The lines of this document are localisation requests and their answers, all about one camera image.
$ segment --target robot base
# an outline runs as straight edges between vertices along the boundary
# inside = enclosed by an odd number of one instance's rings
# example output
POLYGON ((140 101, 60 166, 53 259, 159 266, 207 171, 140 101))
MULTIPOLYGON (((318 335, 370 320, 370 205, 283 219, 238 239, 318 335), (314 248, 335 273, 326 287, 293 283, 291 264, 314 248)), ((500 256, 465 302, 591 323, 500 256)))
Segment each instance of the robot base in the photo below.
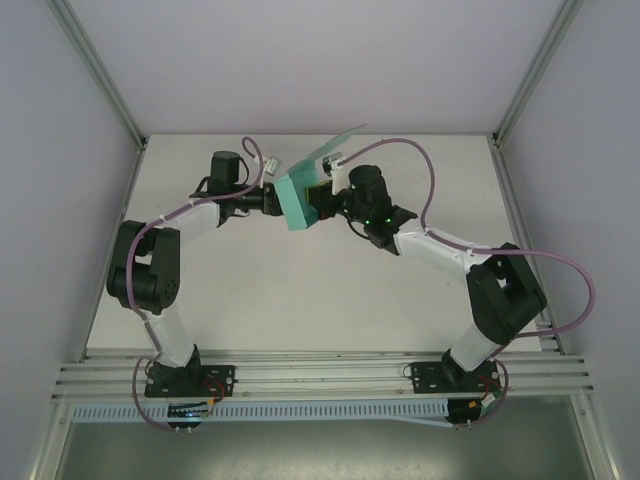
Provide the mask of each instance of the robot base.
POLYGON ((154 362, 147 372, 147 398, 208 398, 233 395, 236 367, 233 365, 202 365, 200 352, 194 347, 189 363, 184 367, 168 367, 154 362))
POLYGON ((486 382, 479 377, 490 379, 489 391, 498 390, 500 383, 495 362, 483 362, 473 372, 469 372, 457 384, 453 384, 444 373, 442 362, 414 362, 411 368, 413 393, 484 393, 486 382))

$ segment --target metal frame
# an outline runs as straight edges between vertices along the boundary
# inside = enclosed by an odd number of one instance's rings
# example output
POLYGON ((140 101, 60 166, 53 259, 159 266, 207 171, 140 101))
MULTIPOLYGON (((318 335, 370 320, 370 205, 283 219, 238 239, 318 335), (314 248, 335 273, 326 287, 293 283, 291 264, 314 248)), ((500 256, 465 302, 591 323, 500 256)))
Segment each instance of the metal frame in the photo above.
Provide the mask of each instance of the metal frame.
POLYGON ((96 314, 98 312, 98 307, 100 306, 100 299, 102 298, 102 292, 104 291, 104 284, 107 278, 107 271, 109 270, 109 260, 111 258, 111 252, 113 251, 113 246, 116 243, 116 237, 118 235, 118 227, 125 220, 127 215, 127 209, 129 207, 129 201, 131 200, 131 196, 133 195, 133 188, 136 185, 136 180, 138 179, 138 174, 140 173, 140 167, 142 166, 142 162, 144 160, 144 155, 147 151, 147 142, 145 141, 142 150, 138 151, 138 156, 136 158, 135 163, 132 165, 131 172, 129 174, 129 180, 127 182, 127 188, 125 190, 125 194, 122 197, 122 202, 120 203, 120 215, 116 222, 113 225, 111 231, 111 238, 109 239, 109 250, 107 255, 102 263, 102 267, 100 268, 99 279, 100 283, 98 284, 98 288, 93 294, 93 302, 91 306, 91 321, 87 322, 87 327, 84 333, 82 334, 82 342, 78 343, 78 347, 76 350, 71 352, 71 359, 77 359, 77 361, 83 361, 86 353, 87 353, 87 344, 89 343, 89 336, 91 335, 91 330, 93 329, 93 323, 95 322, 96 314))
POLYGON ((142 135, 140 127, 133 118, 115 82, 111 79, 73 8, 67 0, 46 0, 46 3, 56 20, 58 20, 60 28, 67 35, 78 57, 84 63, 96 86, 107 98, 129 138, 138 151, 141 152, 145 143, 144 135, 142 135))
POLYGON ((503 147, 509 139, 520 115, 540 83, 544 72, 547 70, 549 63, 551 63, 551 59, 558 50, 582 4, 584 4, 584 0, 564 0, 560 8, 558 8, 555 18, 547 29, 543 41, 533 57, 524 80, 520 84, 507 109, 507 113, 494 135, 496 145, 499 147, 503 147))
MULTIPOLYGON (((130 110, 107 72, 92 42, 67 0, 46 0, 77 54, 85 64, 99 89, 106 96, 136 145, 139 157, 132 169, 131 180, 122 203, 122 216, 133 192, 135 179, 144 156, 145 139, 130 110)), ((518 89, 493 139, 488 138, 496 174, 507 209, 512 233, 516 241, 530 247, 529 236, 509 179, 501 147, 507 142, 529 98, 540 82, 551 58, 564 38, 584 0, 565 0, 546 32, 532 64, 518 89)), ((538 278, 539 269, 533 262, 538 278)), ((96 305, 100 299, 96 295, 96 305)), ((554 325, 553 314, 545 312, 536 320, 539 328, 554 325)), ((537 354, 505 353, 510 374, 509 396, 568 395, 577 419, 577 427, 594 475, 598 479, 617 479, 614 455, 611 452, 606 428, 601 421, 598 398, 588 375, 584 359, 565 355, 562 343, 556 338, 541 341, 542 352, 537 354)), ((74 412, 80 404, 130 405, 131 378, 135 358, 148 355, 142 350, 84 350, 78 363, 65 364, 60 372, 48 407, 46 424, 35 450, 31 479, 54 478, 62 458, 74 412)), ((437 361, 440 353, 429 352, 214 352, 203 351, 205 364, 231 363, 237 366, 235 395, 227 405, 274 405, 274 402, 415 402, 419 399, 435 401, 458 395, 414 395, 411 382, 402 369, 414 361, 437 361)), ((138 382, 140 390, 144 378, 138 382)), ((162 399, 145 399, 145 405, 166 404, 162 399)))

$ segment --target cable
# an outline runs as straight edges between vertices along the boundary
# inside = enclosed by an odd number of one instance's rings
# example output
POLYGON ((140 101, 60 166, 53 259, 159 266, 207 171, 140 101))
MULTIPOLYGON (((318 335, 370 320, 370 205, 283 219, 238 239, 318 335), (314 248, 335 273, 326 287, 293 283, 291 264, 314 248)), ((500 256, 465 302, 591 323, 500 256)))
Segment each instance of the cable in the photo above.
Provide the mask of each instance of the cable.
POLYGON ((498 382, 496 382, 495 380, 492 380, 490 378, 487 378, 487 377, 485 377, 483 375, 478 375, 478 380, 480 380, 486 386, 493 385, 494 387, 502 388, 502 385, 500 385, 498 382))
POLYGON ((357 231, 355 229, 355 227, 351 223, 351 220, 349 220, 348 218, 347 218, 347 225, 349 225, 349 228, 351 229, 351 231, 353 233, 355 233, 356 235, 358 235, 360 238, 364 238, 365 240, 369 240, 369 237, 367 235, 364 235, 364 234, 360 233, 359 231, 357 231))
MULTIPOLYGON (((440 235, 435 233, 433 230, 430 230, 427 225, 423 224, 423 227, 425 228, 427 235, 437 240, 438 242, 448 247, 455 248, 456 250, 461 250, 465 252, 469 250, 468 246, 460 245, 458 243, 452 242, 449 239, 441 237, 440 235)), ((565 265, 569 265, 570 267, 574 268, 582 276, 585 283, 587 284, 587 289, 589 291, 589 300, 587 301, 587 306, 585 307, 585 309, 577 319, 575 319, 571 323, 568 323, 567 325, 564 325, 563 327, 551 328, 549 330, 539 330, 535 332, 519 333, 514 337, 514 340, 516 338, 544 337, 547 335, 557 335, 558 333, 568 332, 570 330, 573 330, 576 327, 579 327, 587 319, 587 317, 591 314, 591 311, 593 310, 593 306, 596 301, 596 286, 593 283, 593 279, 591 278, 591 275, 589 275, 589 272, 587 272, 582 265, 570 259, 569 257, 565 257, 564 255, 558 255, 556 253, 545 252, 541 250, 508 250, 508 249, 493 250, 490 248, 472 248, 471 252, 477 253, 479 255, 505 255, 505 256, 533 255, 533 256, 551 258, 553 260, 557 260, 558 262, 564 263, 565 265)), ((494 355, 497 355, 498 353, 500 353, 502 350, 504 350, 505 347, 506 345, 499 348, 496 352, 494 352, 494 355)))
POLYGON ((245 173, 244 180, 240 183, 240 185, 244 185, 249 181, 249 166, 247 165, 247 162, 245 162, 244 158, 242 157, 240 157, 240 163, 242 163, 242 166, 244 167, 244 173, 245 173))
POLYGON ((485 415, 482 418, 479 418, 475 422, 456 424, 456 427, 468 427, 471 425, 480 425, 481 423, 486 422, 490 418, 493 418, 495 414, 498 413, 498 410, 500 410, 504 405, 504 401, 507 399, 507 391, 509 391, 509 372, 507 372, 507 367, 504 366, 504 363, 502 363, 497 358, 494 358, 493 360, 498 365, 500 365, 500 368, 502 369, 502 374, 504 375, 504 386, 502 387, 502 396, 498 399, 498 403, 496 404, 496 406, 493 407, 493 409, 487 415, 485 415))
POLYGON ((404 366, 404 368, 402 369, 402 376, 403 376, 404 378, 408 378, 409 380, 413 380, 413 377, 410 377, 410 376, 408 376, 408 375, 406 375, 406 374, 404 373, 404 372, 407 370, 407 368, 409 368, 410 366, 411 366, 411 364, 410 364, 410 363, 408 363, 408 364, 406 364, 406 365, 404 366))
POLYGON ((208 202, 214 202, 216 200, 227 200, 230 198, 240 197, 242 195, 249 193, 254 188, 256 188, 260 184, 260 179, 262 178, 262 174, 264 173, 264 158, 262 157, 262 152, 260 151, 260 147, 258 146, 258 144, 251 137, 244 137, 242 139, 242 148, 245 150, 245 152, 247 152, 248 155, 252 157, 257 156, 260 163, 260 171, 258 173, 258 178, 256 178, 256 180, 251 185, 249 185, 247 188, 240 190, 239 192, 236 192, 236 193, 216 195, 213 197, 201 198, 199 200, 190 202, 187 205, 184 205, 178 208, 177 210, 169 213, 168 215, 165 215, 164 217, 161 217, 157 220, 147 223, 134 237, 133 241, 131 242, 131 246, 129 247, 129 253, 127 255, 127 264, 125 269, 127 301, 129 302, 129 306, 131 307, 131 310, 133 310, 142 320, 144 328, 147 331, 149 338, 151 339, 151 342, 153 343, 153 346, 157 352, 156 356, 153 358, 140 357, 136 362, 136 366, 133 369, 133 379, 132 379, 132 386, 131 386, 133 402, 136 406, 136 410, 138 411, 138 413, 140 414, 140 416, 143 418, 145 422, 147 422, 152 427, 159 428, 164 431, 174 432, 175 430, 167 425, 163 425, 161 423, 156 422, 155 420, 151 419, 146 413, 144 413, 144 411, 142 410, 142 407, 140 406, 140 401, 138 399, 138 392, 136 389, 136 381, 137 381, 138 369, 140 368, 140 365, 144 360, 155 362, 158 358, 160 358, 160 356, 162 355, 162 345, 160 344, 160 340, 158 340, 158 337, 156 336, 155 332, 151 328, 151 325, 149 325, 149 319, 147 315, 142 310, 140 310, 140 307, 138 307, 138 305, 135 302, 135 298, 133 294, 133 263, 135 261, 135 256, 136 256, 135 252, 136 252, 136 249, 138 248, 138 244, 140 243, 140 240, 142 240, 142 238, 146 235, 146 233, 152 228, 160 226, 163 223, 169 222, 198 205, 203 205, 208 202), (256 152, 255 155, 251 153, 247 144, 251 144, 254 151, 256 152))
POLYGON ((213 395, 212 401, 213 401, 213 405, 215 405, 216 403, 219 403, 222 400, 224 400, 224 388, 222 387, 222 385, 220 385, 220 382, 216 381, 215 379, 213 379, 213 381, 216 382, 219 387, 221 387, 219 396, 218 396, 218 394, 216 392, 216 389, 213 388, 210 383, 207 383, 205 381, 203 381, 202 383, 209 389, 209 392, 211 392, 211 394, 213 395))
POLYGON ((145 422, 147 422, 147 424, 151 425, 154 428, 157 428, 158 430, 174 433, 174 432, 176 432, 176 430, 171 428, 169 425, 165 425, 163 423, 156 422, 154 419, 149 417, 144 412, 144 410, 142 409, 142 406, 140 405, 140 400, 138 399, 138 389, 136 387, 137 387, 137 381, 138 381, 138 370, 140 369, 140 365, 145 360, 147 360, 149 363, 155 362, 155 360, 156 360, 156 358, 158 358, 158 356, 156 356, 155 358, 152 358, 152 357, 140 357, 138 359, 138 361, 136 362, 136 366, 133 367, 133 379, 131 380, 131 395, 133 397, 133 403, 136 405, 136 410, 138 411, 138 414, 142 417, 142 419, 145 422))
POLYGON ((480 401, 484 400, 485 398, 487 398, 489 396, 489 384, 485 383, 484 384, 484 395, 482 396, 482 398, 480 399, 480 401))
POLYGON ((224 400, 224 396, 225 396, 225 394, 224 394, 224 390, 225 390, 224 386, 219 381, 217 381, 215 378, 213 379, 213 381, 220 387, 220 401, 224 400))

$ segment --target white wall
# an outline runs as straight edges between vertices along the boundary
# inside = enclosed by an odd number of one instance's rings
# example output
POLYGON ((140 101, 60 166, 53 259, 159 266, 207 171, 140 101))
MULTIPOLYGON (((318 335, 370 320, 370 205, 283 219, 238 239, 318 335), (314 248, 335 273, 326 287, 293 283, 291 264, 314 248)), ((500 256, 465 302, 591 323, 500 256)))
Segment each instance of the white wall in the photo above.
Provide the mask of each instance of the white wall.
POLYGON ((0 476, 20 479, 135 153, 45 2, 1 2, 0 58, 0 476))
MULTIPOLYGON (((584 263, 598 288, 571 343, 585 355, 626 468, 640 476, 640 2, 587 0, 506 150, 537 247, 584 263)), ((577 276, 544 265, 561 322, 585 302, 577 276)))
POLYGON ((493 132, 561 0, 71 0, 151 133, 493 132))

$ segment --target white panel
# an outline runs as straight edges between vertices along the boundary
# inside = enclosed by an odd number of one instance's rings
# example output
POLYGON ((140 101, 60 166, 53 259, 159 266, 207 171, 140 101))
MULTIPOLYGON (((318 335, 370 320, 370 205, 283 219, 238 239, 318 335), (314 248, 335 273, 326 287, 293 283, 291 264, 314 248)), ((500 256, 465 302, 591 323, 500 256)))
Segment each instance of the white panel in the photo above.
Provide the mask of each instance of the white panel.
POLYGON ((0 476, 22 479, 135 153, 45 2, 1 2, 0 59, 0 476))
MULTIPOLYGON (((640 478, 640 2, 587 1, 507 148, 534 245, 564 252, 594 277, 592 317, 569 339, 585 355, 625 462, 640 478)), ((556 317, 575 318, 586 289, 542 264, 556 317)))
MULTIPOLYGON (((128 218, 149 221, 183 205, 208 174, 213 151, 238 151, 240 138, 152 136, 128 218)), ((282 159, 283 172, 329 138, 255 137, 265 154, 282 159)), ((355 152, 379 138, 352 137, 342 151, 355 152)), ((435 164, 430 222, 485 245, 511 240, 486 138, 410 138, 435 164)), ((420 210, 428 171, 417 151, 388 145, 358 162, 379 165, 393 200, 420 210)), ((472 322, 466 286, 378 250, 355 236, 343 218, 290 232, 283 217, 254 212, 199 237, 185 257, 181 317, 204 349, 444 351, 472 322)), ((149 342, 136 315, 105 294, 89 345, 148 348, 149 342)), ((514 348, 539 351, 540 343, 523 339, 514 348)))
POLYGON ((72 0, 147 133, 495 131, 560 0, 72 0))

